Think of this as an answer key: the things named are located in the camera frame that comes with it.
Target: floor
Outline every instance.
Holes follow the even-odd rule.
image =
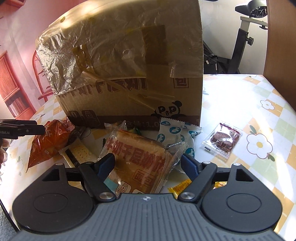
[[[0,241],[9,241],[16,234],[0,207]]]

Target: table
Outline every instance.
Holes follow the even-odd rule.
[[[52,97],[33,116],[38,124],[64,119],[65,113]],[[243,135],[224,162],[206,152],[200,143],[220,121],[243,130]],[[283,204],[283,213],[275,231],[287,241],[296,238],[296,113],[276,89],[261,75],[204,75],[201,126],[204,131],[195,139],[196,159],[211,161],[219,167],[241,163],[260,179]],[[156,139],[156,131],[143,131]],[[106,130],[87,129],[82,142],[99,155]],[[19,193],[62,156],[30,168],[27,172],[33,136],[13,141],[8,148],[6,166],[0,169],[0,199],[12,215],[12,203]],[[261,148],[254,148],[261,142]],[[187,179],[173,170],[162,192]]]

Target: cardboard box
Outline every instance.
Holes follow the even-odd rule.
[[[89,0],[36,41],[50,86],[75,125],[199,125],[203,41],[197,0]]]
[[[145,89],[145,78],[115,80],[126,88]],[[159,118],[169,117],[199,125],[202,101],[202,78],[171,79],[176,100],[159,102],[153,112],[135,104],[122,91],[104,81],[87,85],[57,96],[66,115],[74,125],[104,128],[105,123],[127,120],[127,125],[141,129],[159,129]]]

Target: human hand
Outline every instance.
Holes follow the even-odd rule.
[[[10,140],[8,139],[0,139],[0,144],[1,147],[0,148],[0,168],[1,168],[1,164],[7,161],[7,153],[3,148],[8,148],[10,146]]]

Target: metal screw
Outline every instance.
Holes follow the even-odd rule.
[[[185,200],[191,200],[194,199],[195,195],[191,192],[183,192],[180,194],[180,197]]]
[[[99,197],[100,199],[103,199],[103,200],[109,200],[114,197],[114,194],[110,192],[102,192]]]

